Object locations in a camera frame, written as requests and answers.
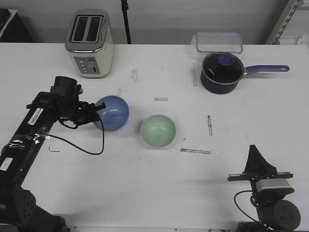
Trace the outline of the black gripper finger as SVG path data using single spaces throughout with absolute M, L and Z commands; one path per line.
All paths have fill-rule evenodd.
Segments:
M 249 146 L 249 153 L 243 174 L 256 174 L 258 167 L 257 148 L 255 145 Z
M 253 145 L 253 167 L 259 174 L 277 174 L 277 168 L 269 164 Z
M 93 114 L 93 115 L 90 117 L 90 119 L 91 119 L 91 122 L 97 122 L 97 121 L 100 121 L 100 120 L 101 120 L 101 118 L 100 118 L 100 116 L 99 116 L 98 114 Z
M 102 102 L 101 104 L 95 104 L 94 111 L 100 111 L 106 108 L 106 104 Z

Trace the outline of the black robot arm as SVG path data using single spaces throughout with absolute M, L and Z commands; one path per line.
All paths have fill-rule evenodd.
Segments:
M 0 155 L 0 225 L 19 232 L 68 232 L 65 219 L 43 210 L 36 198 L 22 188 L 40 148 L 57 121 L 71 121 L 74 128 L 101 121 L 95 105 L 79 100 L 83 90 L 75 79 L 57 76 L 49 92 L 40 92 L 26 108 L 22 123 Z
M 250 202 L 255 207 L 258 220 L 249 217 L 251 222 L 239 222 L 238 232 L 292 232 L 301 222 L 301 214 L 292 202 L 284 197 L 294 193 L 287 179 L 290 172 L 278 172 L 269 164 L 255 145 L 249 146 L 248 159 L 241 174 L 230 174 L 228 181 L 249 181 L 252 195 Z

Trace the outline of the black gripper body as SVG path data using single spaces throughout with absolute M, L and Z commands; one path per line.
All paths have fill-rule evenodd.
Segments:
M 77 81 L 70 77 L 55 77 L 51 91 L 55 95 L 56 118 L 61 125 L 67 128 L 77 128 L 91 122 L 90 117 L 95 114 L 95 104 L 79 100 L 77 94 Z M 74 125 L 70 126 L 65 122 L 70 121 Z
M 256 182 L 262 179 L 289 179 L 292 178 L 293 174 L 290 172 L 279 172 L 277 174 L 271 174 L 271 175 L 253 175 L 253 174 L 229 174 L 227 177 L 227 180 L 229 182 L 231 181 L 250 181 L 251 184 L 253 184 L 253 189 L 257 191 L 256 189 Z

